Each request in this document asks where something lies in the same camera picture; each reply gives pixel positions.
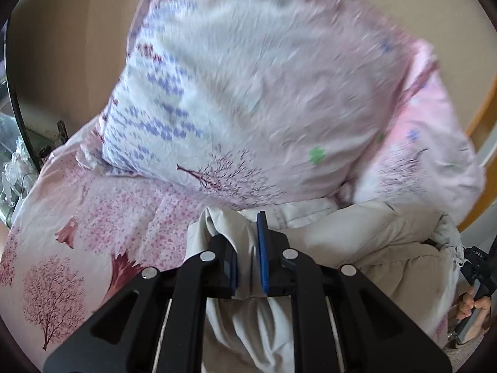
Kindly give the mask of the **person's right hand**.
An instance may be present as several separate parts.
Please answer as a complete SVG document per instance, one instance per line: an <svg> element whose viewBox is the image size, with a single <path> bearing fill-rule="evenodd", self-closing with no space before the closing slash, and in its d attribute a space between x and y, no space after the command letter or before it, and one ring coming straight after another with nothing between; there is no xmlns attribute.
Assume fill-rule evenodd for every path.
<svg viewBox="0 0 497 373"><path fill-rule="evenodd" d="M474 288L470 286L469 289L463 294L460 302L458 302L457 320L460 322L465 318L471 317L472 314L478 311L478 316L472 323L471 328L481 329L490 313L491 300L489 297L481 297L476 300L473 297L474 292Z"/></svg>

